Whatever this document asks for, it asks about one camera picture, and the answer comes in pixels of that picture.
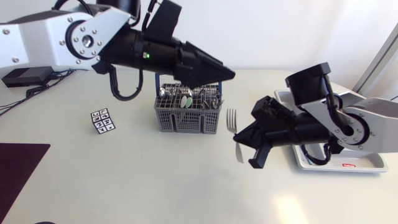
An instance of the plastic tray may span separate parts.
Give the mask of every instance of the plastic tray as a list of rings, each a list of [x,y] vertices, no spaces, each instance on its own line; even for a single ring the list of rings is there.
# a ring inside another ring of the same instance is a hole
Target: plastic tray
[[[294,99],[290,91],[277,90],[275,98],[282,105],[295,113],[301,113],[294,104]],[[350,149],[343,149],[340,154],[332,155],[330,162],[324,166],[318,166],[309,161],[303,154],[300,146],[292,146],[298,166],[303,170],[322,170],[338,172],[369,172],[383,173],[388,171],[388,166],[382,156],[373,152],[361,152]],[[324,159],[323,144],[305,145],[306,150],[312,156]]]

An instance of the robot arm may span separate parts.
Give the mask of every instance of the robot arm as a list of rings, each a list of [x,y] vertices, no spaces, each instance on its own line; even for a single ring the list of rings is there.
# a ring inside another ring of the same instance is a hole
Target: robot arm
[[[398,151],[398,104],[366,99],[350,91],[334,96],[328,73],[330,68],[323,63],[286,78],[301,113],[294,113],[269,96],[256,103],[252,110],[255,122],[234,137],[256,150],[249,160],[253,168],[264,167],[271,148],[292,144],[326,143],[326,159],[317,160],[319,165],[344,148],[376,153]]]
[[[142,70],[170,74],[190,88],[234,77],[235,73],[219,60],[172,37],[181,11],[173,2],[162,1],[144,32],[127,23],[137,16],[137,9],[127,11],[125,5],[118,4],[129,2],[136,8],[139,1],[98,2],[113,2],[125,11],[91,4],[88,7],[93,15],[52,10],[1,24],[0,68],[80,68],[112,72],[111,81],[115,81],[116,71],[109,66],[113,63],[138,68],[140,78]]]

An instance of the white table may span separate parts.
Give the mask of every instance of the white table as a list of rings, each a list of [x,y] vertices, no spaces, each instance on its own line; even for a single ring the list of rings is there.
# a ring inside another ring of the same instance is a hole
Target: white table
[[[135,90],[137,71],[119,73],[123,93]],[[303,171],[290,147],[271,150],[262,170],[236,162],[226,108],[242,130],[291,73],[237,71],[223,83],[216,135],[160,132],[153,73],[128,102],[113,98],[107,75],[68,77],[0,117],[0,142],[51,144],[4,223],[396,223],[398,154],[384,155],[385,174]],[[1,84],[0,105],[25,89]],[[116,129],[99,135],[90,113],[103,108]],[[254,154],[242,150],[245,161]]]

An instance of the metal fork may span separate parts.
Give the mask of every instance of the metal fork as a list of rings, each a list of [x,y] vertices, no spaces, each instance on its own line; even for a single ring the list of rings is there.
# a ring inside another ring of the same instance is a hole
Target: metal fork
[[[236,127],[236,110],[234,109],[227,109],[226,111],[226,128],[228,131],[236,134],[237,133],[237,127]],[[243,156],[242,156],[242,150],[241,146],[239,143],[236,143],[235,146],[235,153],[236,153],[236,159],[238,162],[243,163]]]

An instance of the cable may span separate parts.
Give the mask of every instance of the cable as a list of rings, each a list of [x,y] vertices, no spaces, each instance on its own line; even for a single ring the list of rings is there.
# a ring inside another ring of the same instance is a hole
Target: cable
[[[304,145],[301,145],[300,148],[301,148],[301,151],[304,153],[304,156],[306,156],[311,162],[313,162],[313,163],[316,164],[316,165],[323,166],[323,165],[328,164],[328,162],[330,161],[331,152],[330,152],[330,147],[329,147],[329,144],[328,144],[328,143],[326,143],[326,144],[323,145],[323,152],[325,153],[325,156],[326,156],[326,158],[325,158],[324,160],[321,160],[321,159],[317,159],[317,158],[315,158],[315,157],[312,157],[312,156],[308,153],[308,151],[306,150],[306,148],[305,148]]]
[[[62,5],[65,4],[68,0],[58,0],[54,7],[52,8],[53,10],[60,10]],[[93,12],[91,11],[90,7],[88,7],[87,3],[84,2],[84,0],[77,0],[80,2],[80,4],[86,9],[87,13],[93,16]]]
[[[61,72],[53,72],[52,75],[58,75],[61,73],[65,73],[65,72],[75,72],[75,71],[88,71],[87,69],[80,69],[80,68],[74,68],[74,69],[67,69]]]
[[[129,101],[134,99],[138,94],[141,92],[142,84],[144,83],[144,73],[142,69],[139,69],[139,83],[138,87],[135,93],[133,93],[131,96],[122,96],[120,95],[119,88],[118,88],[118,76],[116,74],[116,68],[109,64],[108,65],[108,72],[109,72],[109,79],[111,83],[111,91],[114,97],[116,99],[121,100],[121,101]]]
[[[135,26],[139,23],[140,19],[141,19],[141,6],[139,6],[139,11],[138,11],[137,20],[136,20],[135,22],[133,22],[133,23],[130,25],[130,27],[132,27],[132,28],[135,27]]]
[[[5,111],[1,112],[1,113],[0,113],[0,116],[2,116],[3,114],[7,113],[8,111],[10,111],[11,109],[13,109],[14,107],[20,105],[21,103],[23,103],[23,102],[25,102],[25,101],[31,99],[32,97],[34,97],[34,96],[36,96],[36,95],[38,95],[38,94],[44,92],[45,90],[48,90],[48,89],[50,89],[51,87],[57,85],[57,84],[60,83],[62,80],[64,80],[66,77],[68,77],[69,75],[71,75],[74,71],[75,71],[75,70],[68,70],[67,74],[61,76],[61,77],[58,79],[58,81],[56,81],[55,83],[53,83],[53,84],[47,86],[45,89],[43,89],[43,90],[41,90],[41,91],[39,91],[39,92],[37,92],[37,93],[31,94],[29,97],[27,97],[27,98],[25,98],[25,99],[23,99],[23,100],[10,103],[9,105],[12,105],[12,106],[9,106],[9,105],[5,105],[5,106],[8,106],[8,107],[2,106],[2,107],[4,107],[4,108],[1,108],[0,111],[2,111],[2,110],[5,110]]]
[[[335,104],[335,97],[333,94],[333,90],[331,89],[328,75],[324,75],[323,79],[325,81],[326,89],[328,90],[328,95],[326,96],[326,104],[328,105],[328,111],[329,111],[331,120],[334,122],[334,124],[336,126],[338,126],[341,129],[341,131],[345,135],[352,134],[352,133],[350,133],[348,127],[345,125],[342,118],[340,117],[340,115],[337,112],[337,105]]]
[[[338,109],[339,109],[339,110],[342,109],[342,108],[343,108],[343,104],[344,104],[343,99],[342,99],[341,96],[340,96],[339,94],[337,94],[337,93],[334,93],[333,95],[334,95],[334,96],[337,98],[337,100],[338,100]]]
[[[147,25],[149,22],[150,14],[154,10],[155,4],[157,3],[156,0],[150,0],[147,14],[145,15],[144,22],[142,23],[141,31],[145,31],[147,29]]]

